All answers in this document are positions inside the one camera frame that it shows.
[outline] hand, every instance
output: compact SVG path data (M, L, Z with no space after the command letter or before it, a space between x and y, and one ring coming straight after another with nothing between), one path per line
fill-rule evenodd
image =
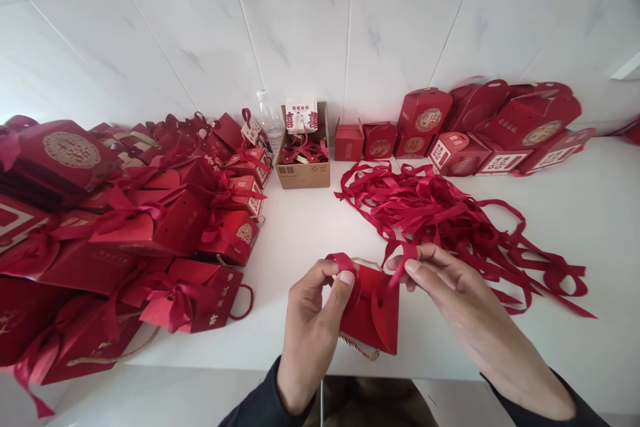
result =
M568 420L571 396L531 341L515 325L485 280L465 262L434 244L418 247L419 261L407 260L401 280L410 292L425 290L458 342L498 392L530 412ZM400 257L388 262L395 270Z
M353 289L353 272L339 273L338 264L318 260L289 290L285 344L277 386L287 411L300 415L327 373L338 343L342 313ZM322 307L322 288L332 285Z

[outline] person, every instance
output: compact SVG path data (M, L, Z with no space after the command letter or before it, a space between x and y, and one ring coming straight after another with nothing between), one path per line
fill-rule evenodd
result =
M401 281L409 292L429 294L517 427L607 425L546 365L480 274L435 244L418 250L419 260L407 260ZM388 268L396 270L399 261L389 260ZM319 260L291 287L282 355L221 426L304 424L333 358L353 282L352 272ZM323 307L326 285L331 295Z

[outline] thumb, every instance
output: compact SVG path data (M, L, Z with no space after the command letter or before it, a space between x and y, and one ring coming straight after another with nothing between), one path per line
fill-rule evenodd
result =
M437 303L450 304L457 301L455 290L449 287L440 276L427 265L414 259L405 263L405 270L409 277L415 280Z
M345 311L349 297L351 297L353 282L355 282L353 272L349 270L340 272L331 287L329 300L327 300L326 305L320 313L321 317L325 318L328 323L337 329L340 328L342 314Z

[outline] fingernail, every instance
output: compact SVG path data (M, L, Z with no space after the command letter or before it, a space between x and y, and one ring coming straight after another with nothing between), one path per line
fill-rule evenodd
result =
M417 260L409 259L405 262L405 269L407 269L407 272L415 274L415 272L417 272L419 268L420 262L418 262Z
M342 280L342 282L348 285L353 285L353 282L355 282L355 276L353 275L353 272L351 270L345 270L344 272L340 272L340 275L338 275L338 278Z

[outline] black sleeve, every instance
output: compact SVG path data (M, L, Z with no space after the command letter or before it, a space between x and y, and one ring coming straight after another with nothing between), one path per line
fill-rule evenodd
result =
M272 365L267 377L220 423L219 427L300 427L307 419L315 396L299 416L290 415L282 404L276 377L280 357Z
M484 376L482 377L484 377L484 379L489 383L493 393L498 397L502 407L505 408L516 427L609 427L609 424L602 420L600 416L598 416L598 414L596 414L593 409L573 391L562 377L556 374L553 370L552 372L556 377L558 377L558 380L562 382L562 385L567 389L567 392L575 403L576 415L571 420L550 420L546 417L534 414L533 412L530 412L502 397L487 378Z

